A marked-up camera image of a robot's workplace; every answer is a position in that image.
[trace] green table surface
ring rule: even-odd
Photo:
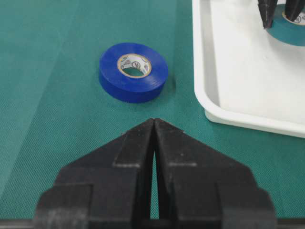
[[[101,88],[100,55],[120,42],[165,58],[157,99],[128,104]],[[193,90],[190,0],[0,1],[0,218],[32,217],[62,166],[150,117],[249,166],[279,217],[305,216],[304,139],[204,116]]]

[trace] white tray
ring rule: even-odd
[[[305,47],[271,37],[257,0],[193,0],[193,54],[209,120],[305,137]]]

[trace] blue electrical tape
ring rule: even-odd
[[[142,76],[123,71],[136,68]],[[100,58],[100,83],[116,99],[129,103],[144,103],[157,97],[167,79],[167,65],[155,50],[135,43],[120,43],[110,47]]]
[[[283,12],[285,12],[285,5],[277,5],[272,26],[267,29],[268,33],[287,44],[305,46],[305,12],[301,12],[294,22],[285,18]]]

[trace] teal mat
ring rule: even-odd
[[[1,0],[0,218],[32,217],[62,166],[150,117],[248,165],[279,217],[305,216],[304,139],[205,118],[193,91],[191,8],[190,0]],[[101,88],[99,57],[120,42],[165,58],[157,99],[128,104]]]

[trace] tape label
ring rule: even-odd
[[[285,12],[283,12],[283,17],[288,20],[288,18],[285,15]],[[299,16],[297,16],[296,20],[294,22],[288,20],[289,22],[296,24],[296,25],[305,25],[305,12],[301,12]]]
[[[143,75],[142,76],[132,76],[123,71],[125,68],[136,68],[139,69]],[[126,55],[123,55],[118,60],[118,69],[121,73],[124,75],[131,77],[131,78],[143,78],[148,76],[148,74],[152,70],[152,65],[149,60],[147,60],[144,56],[135,54],[135,53],[129,53]]]

